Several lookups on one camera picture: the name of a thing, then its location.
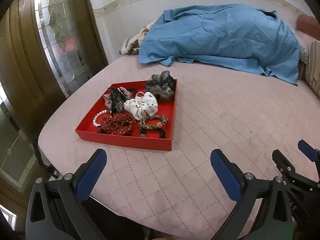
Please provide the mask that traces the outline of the wooden glass door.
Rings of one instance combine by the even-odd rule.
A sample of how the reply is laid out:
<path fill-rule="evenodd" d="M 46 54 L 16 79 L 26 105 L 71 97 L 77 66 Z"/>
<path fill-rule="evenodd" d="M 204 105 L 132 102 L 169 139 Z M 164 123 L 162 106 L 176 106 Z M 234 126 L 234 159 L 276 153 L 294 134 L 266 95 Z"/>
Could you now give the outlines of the wooden glass door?
<path fill-rule="evenodd" d="M 1 183 L 23 193 L 33 141 L 107 65 L 89 0 L 1 0 Z"/>

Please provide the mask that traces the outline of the blue cloth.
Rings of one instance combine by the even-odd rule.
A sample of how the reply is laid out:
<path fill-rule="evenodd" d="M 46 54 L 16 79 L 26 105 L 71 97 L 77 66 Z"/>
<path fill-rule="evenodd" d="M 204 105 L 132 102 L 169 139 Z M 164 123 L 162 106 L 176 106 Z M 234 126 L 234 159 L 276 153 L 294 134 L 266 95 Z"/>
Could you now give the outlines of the blue cloth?
<path fill-rule="evenodd" d="M 163 11 L 139 50 L 141 64 L 211 64 L 296 85 L 300 45 L 275 11 L 245 4 Z"/>

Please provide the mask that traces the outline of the pink quilted bedspread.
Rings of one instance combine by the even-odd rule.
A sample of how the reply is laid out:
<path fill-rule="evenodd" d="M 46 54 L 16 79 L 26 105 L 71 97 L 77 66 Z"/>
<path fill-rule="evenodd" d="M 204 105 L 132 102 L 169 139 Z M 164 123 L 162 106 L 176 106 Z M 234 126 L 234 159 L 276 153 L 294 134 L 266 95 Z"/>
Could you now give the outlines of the pink quilted bedspread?
<path fill-rule="evenodd" d="M 210 239 L 234 207 L 210 164 L 220 148 L 244 172 L 273 179 L 272 152 L 297 172 L 318 179 L 297 144 L 319 148 L 319 99 L 304 82 L 291 85 L 207 64 L 176 62 L 178 81 L 170 152 L 103 145 L 107 166 L 92 196 L 116 213 L 150 228 Z"/>

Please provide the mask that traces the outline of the brown pink pillow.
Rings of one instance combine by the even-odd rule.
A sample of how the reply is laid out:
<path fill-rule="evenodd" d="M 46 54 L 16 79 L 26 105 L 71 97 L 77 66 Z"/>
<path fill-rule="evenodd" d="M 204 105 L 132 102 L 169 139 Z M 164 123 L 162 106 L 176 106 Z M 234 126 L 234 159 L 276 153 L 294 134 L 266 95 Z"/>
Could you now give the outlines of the brown pink pillow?
<path fill-rule="evenodd" d="M 304 14 L 299 15 L 296 27 L 298 31 L 308 34 L 317 40 L 320 39 L 320 24 L 316 18 Z"/>

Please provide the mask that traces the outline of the white dotted scrunchie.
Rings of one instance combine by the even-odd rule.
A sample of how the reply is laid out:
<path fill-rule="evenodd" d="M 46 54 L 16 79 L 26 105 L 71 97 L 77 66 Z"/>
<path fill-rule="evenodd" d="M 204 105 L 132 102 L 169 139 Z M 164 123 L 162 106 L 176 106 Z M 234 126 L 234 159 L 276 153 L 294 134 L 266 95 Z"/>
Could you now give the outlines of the white dotted scrunchie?
<path fill-rule="evenodd" d="M 137 121 L 140 121 L 148 116 L 155 115 L 158 111 L 158 103 L 152 93 L 146 92 L 143 96 L 136 96 L 133 99 L 127 100 L 124 103 L 124 108 Z"/>

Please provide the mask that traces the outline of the floral patterned fabric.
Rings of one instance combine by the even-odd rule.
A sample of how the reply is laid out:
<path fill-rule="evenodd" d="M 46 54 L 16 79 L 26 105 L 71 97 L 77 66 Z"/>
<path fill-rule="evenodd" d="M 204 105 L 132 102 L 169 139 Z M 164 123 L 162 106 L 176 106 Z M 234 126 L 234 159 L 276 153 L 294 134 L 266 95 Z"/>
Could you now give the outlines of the floral patterned fabric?
<path fill-rule="evenodd" d="M 145 27 L 143 27 L 140 32 L 134 37 L 126 39 L 120 48 L 120 55 L 138 55 L 140 51 L 141 43 L 147 33 L 150 31 L 155 21 L 149 23 Z"/>

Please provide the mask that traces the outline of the red dotted scrunchie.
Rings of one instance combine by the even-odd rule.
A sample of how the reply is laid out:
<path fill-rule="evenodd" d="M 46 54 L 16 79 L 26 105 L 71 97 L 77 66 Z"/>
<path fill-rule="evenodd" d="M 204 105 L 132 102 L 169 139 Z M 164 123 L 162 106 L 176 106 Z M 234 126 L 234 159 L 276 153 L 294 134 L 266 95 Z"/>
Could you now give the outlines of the red dotted scrunchie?
<path fill-rule="evenodd" d="M 98 118 L 96 132 L 109 135 L 129 136 L 136 125 L 135 118 L 131 113 L 123 111 L 113 116 L 103 115 Z"/>

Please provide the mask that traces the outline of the grey chiffon scrunchie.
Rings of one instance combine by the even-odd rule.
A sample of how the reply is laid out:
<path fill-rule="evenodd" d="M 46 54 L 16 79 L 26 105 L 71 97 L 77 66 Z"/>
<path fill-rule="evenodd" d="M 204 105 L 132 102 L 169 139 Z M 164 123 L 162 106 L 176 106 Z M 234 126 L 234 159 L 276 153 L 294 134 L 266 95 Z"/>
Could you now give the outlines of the grey chiffon scrunchie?
<path fill-rule="evenodd" d="M 145 91 L 152 93 L 161 100 L 171 100 L 175 97 L 176 80 L 168 70 L 161 74 L 153 74 L 145 83 Z"/>

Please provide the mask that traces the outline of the striped beige pillow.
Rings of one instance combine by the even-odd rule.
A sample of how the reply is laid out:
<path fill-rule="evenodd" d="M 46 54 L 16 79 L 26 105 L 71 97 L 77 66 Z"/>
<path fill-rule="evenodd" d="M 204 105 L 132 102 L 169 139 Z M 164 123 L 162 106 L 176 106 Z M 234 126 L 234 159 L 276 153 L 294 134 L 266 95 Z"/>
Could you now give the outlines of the striped beige pillow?
<path fill-rule="evenodd" d="M 305 70 L 306 82 L 319 98 L 320 90 L 320 47 L 319 40 L 313 40 L 309 50 L 309 60 Z"/>

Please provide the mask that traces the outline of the black hair claw clip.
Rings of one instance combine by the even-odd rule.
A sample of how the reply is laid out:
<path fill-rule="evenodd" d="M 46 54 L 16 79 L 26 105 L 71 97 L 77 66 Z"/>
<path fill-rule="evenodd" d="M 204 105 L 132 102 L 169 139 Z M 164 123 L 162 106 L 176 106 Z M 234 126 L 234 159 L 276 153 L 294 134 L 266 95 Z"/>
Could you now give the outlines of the black hair claw clip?
<path fill-rule="evenodd" d="M 125 111 L 124 103 L 132 99 L 137 93 L 135 88 L 124 87 L 110 87 L 108 91 L 111 97 L 111 116 Z"/>

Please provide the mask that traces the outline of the pink checked scrunchie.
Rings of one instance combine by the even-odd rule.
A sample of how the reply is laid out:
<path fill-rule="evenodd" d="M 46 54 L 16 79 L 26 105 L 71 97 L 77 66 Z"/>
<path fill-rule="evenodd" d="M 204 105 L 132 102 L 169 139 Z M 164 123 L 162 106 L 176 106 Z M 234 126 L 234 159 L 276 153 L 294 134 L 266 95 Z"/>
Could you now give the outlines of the pink checked scrunchie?
<path fill-rule="evenodd" d="M 124 103 L 133 98 L 135 89 L 126 89 L 124 87 L 110 87 L 107 93 L 103 95 L 104 105 L 107 109 L 116 109 L 121 112 L 124 109 Z"/>

